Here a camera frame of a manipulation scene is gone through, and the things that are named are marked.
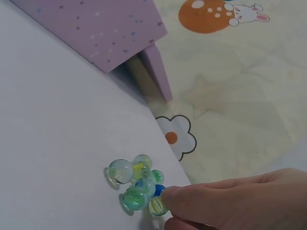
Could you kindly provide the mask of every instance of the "clear glass marble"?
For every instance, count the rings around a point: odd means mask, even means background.
[[[144,161],[133,161],[133,181],[137,181],[141,178],[147,178],[150,174],[150,168]]]
[[[149,174],[149,179],[151,179],[155,184],[163,184],[164,175],[160,170],[151,170]]]
[[[135,186],[142,188],[147,193],[149,198],[153,197],[156,192],[156,185],[148,178],[141,178],[137,180]]]
[[[117,159],[110,163],[107,170],[109,179],[116,184],[127,184],[133,178],[132,164],[125,159]]]
[[[153,166],[153,161],[152,161],[152,159],[151,159],[148,155],[146,155],[146,154],[140,154],[140,155],[136,156],[136,157],[134,158],[134,161],[143,161],[143,162],[145,162],[145,163],[148,165],[148,167],[149,167],[150,169],[151,169],[152,166]]]
[[[163,216],[168,212],[167,207],[164,205],[160,196],[155,196],[150,199],[148,204],[148,210],[154,216]]]
[[[136,211],[148,205],[149,197],[144,189],[138,186],[131,186],[123,194],[121,202],[126,209]]]

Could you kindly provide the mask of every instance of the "finger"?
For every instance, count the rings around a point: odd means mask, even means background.
[[[179,218],[171,218],[165,223],[165,230],[215,230],[213,227],[189,222]]]
[[[245,202],[250,189],[210,189],[201,186],[169,187],[162,200],[177,217],[217,229]]]
[[[263,179],[266,177],[266,174],[252,176],[252,177],[244,177],[244,178],[236,178],[236,179],[228,179],[219,182],[199,184],[206,188],[212,189],[227,189],[233,188],[242,184],[260,184],[263,182]]]

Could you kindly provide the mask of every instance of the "cartoon rabbit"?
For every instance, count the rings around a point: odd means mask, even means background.
[[[253,21],[268,22],[268,16],[258,14],[260,5],[231,5],[223,0],[187,0],[180,8],[179,21],[196,33],[209,34],[229,26]]]
[[[263,8],[257,4],[251,7],[225,4],[224,7],[226,10],[234,11],[235,13],[235,18],[229,19],[229,25],[231,26],[237,26],[239,23],[268,22],[270,20],[267,15],[258,14],[258,12],[263,11]]]

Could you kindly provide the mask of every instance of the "orange flower center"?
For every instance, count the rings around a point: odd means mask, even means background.
[[[175,144],[178,140],[177,134],[174,132],[166,133],[165,138],[170,145]]]

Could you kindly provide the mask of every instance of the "cream fabric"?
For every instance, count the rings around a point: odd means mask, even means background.
[[[156,44],[173,101],[161,99],[138,60],[130,67],[156,117],[190,121],[197,146],[180,163],[192,183],[253,174],[307,131],[307,1],[225,1],[249,6],[255,15],[243,19],[259,20],[210,34],[180,23],[184,2],[155,0],[168,29]],[[199,10],[209,2],[192,4]]]

